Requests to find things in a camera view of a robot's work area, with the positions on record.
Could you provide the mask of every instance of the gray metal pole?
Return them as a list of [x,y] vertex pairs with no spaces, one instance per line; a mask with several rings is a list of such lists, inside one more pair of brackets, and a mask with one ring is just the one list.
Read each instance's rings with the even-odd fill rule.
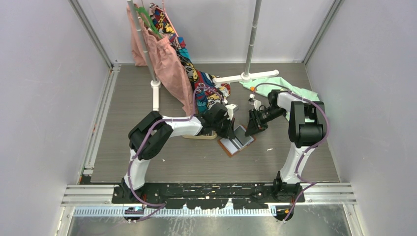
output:
[[262,0],[256,0],[255,14],[253,15],[252,31],[250,33],[248,54],[246,56],[246,66],[244,75],[249,75],[250,62],[252,61],[253,45],[255,44],[256,28],[258,27],[259,12],[261,11]]
[[142,28],[141,28],[141,25],[139,24],[139,18],[135,10],[135,5],[133,4],[133,0],[127,0],[127,4],[129,5],[130,14],[132,14],[133,22],[135,23],[136,32],[138,33],[139,41],[141,42],[141,45],[142,45],[142,50],[145,55],[146,65],[148,65],[150,76],[152,77],[152,80],[156,82],[157,78],[155,76],[155,71],[153,70],[152,61],[150,60],[150,57],[149,57],[148,47],[146,46],[146,43],[142,34]]

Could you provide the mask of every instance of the pink garment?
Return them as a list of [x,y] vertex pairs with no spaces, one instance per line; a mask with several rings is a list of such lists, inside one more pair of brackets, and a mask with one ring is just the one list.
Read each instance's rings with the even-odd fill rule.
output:
[[[130,22],[130,30],[132,32],[131,47],[135,65],[146,65],[145,56],[142,50],[139,37],[136,33],[135,24],[129,7],[127,8],[127,16]],[[172,96],[178,99],[184,106],[183,110],[187,116],[192,114],[192,89],[185,68],[175,52],[170,46],[168,37],[164,37],[158,41],[158,36],[149,31],[142,19],[139,20],[145,43],[148,46],[149,57],[155,70],[156,76],[159,78],[164,87]]]

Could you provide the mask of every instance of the clothing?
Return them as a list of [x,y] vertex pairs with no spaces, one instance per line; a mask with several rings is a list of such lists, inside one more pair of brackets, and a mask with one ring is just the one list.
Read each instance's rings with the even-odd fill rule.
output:
[[[262,78],[262,79],[251,80],[249,82],[240,82],[240,83],[243,85],[243,87],[245,87],[247,89],[250,89],[251,87],[255,87],[256,85],[258,85],[260,83],[274,83],[274,84],[285,86],[285,87],[289,88],[291,91],[293,91],[295,94],[297,94],[297,95],[299,95],[303,98],[306,98],[310,101],[320,101],[316,92],[310,91],[308,89],[292,86],[290,83],[288,83],[282,77]],[[280,87],[274,86],[274,85],[261,85],[261,86],[256,88],[255,92],[259,95],[264,96],[264,97],[268,97],[268,93],[270,93],[271,90],[273,90],[273,89],[285,90],[283,88],[280,88]],[[285,116],[285,118],[287,120],[290,120],[290,113],[289,112],[287,112],[287,116]]]
[[[139,41],[129,7],[127,8],[127,16],[129,18],[130,30],[132,33],[131,47],[135,65],[146,65],[142,45]],[[145,27],[142,19],[139,20],[139,23],[157,78],[168,92],[184,105],[182,109],[185,111],[186,115],[192,115],[192,108],[194,106],[194,104],[192,104],[193,90],[187,73],[177,57],[177,53],[170,45],[169,38],[163,36],[163,38],[160,39],[155,33],[149,31]]]
[[[155,4],[150,4],[150,17],[153,24],[163,35],[169,38],[170,45],[175,49],[175,52],[184,66],[187,76],[191,82],[192,89],[197,86],[206,86],[217,90],[225,98],[230,95],[230,84],[214,85],[213,78],[217,76],[197,70],[191,62],[188,50],[185,47],[185,42],[182,37],[177,37],[171,23],[166,19],[164,12]],[[220,97],[208,90],[198,90],[196,92],[197,110],[199,113],[203,113],[209,109],[213,104],[221,102]]]

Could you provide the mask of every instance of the gray wall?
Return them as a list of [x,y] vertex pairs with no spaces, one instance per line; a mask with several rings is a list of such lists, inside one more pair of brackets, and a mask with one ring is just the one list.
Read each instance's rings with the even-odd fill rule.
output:
[[417,1],[345,1],[308,64],[369,235],[416,235]]
[[[148,9],[162,0],[134,0]],[[302,61],[333,0],[263,0],[253,61]],[[111,60],[133,63],[126,0],[80,1]],[[243,62],[255,0],[165,0],[194,62]]]
[[0,235],[52,235],[108,68],[66,0],[0,7]]

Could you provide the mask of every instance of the black foot mount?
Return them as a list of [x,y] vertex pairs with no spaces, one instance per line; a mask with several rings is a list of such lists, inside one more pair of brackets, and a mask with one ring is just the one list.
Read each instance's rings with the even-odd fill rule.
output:
[[[298,184],[275,179],[273,183],[145,183],[136,190],[144,201],[165,203],[167,209],[222,209],[232,199],[233,209],[268,209],[267,203],[292,203],[302,190]],[[298,200],[304,202],[304,196]],[[124,180],[114,189],[113,204],[137,204]],[[283,220],[291,206],[277,206],[278,220]]]

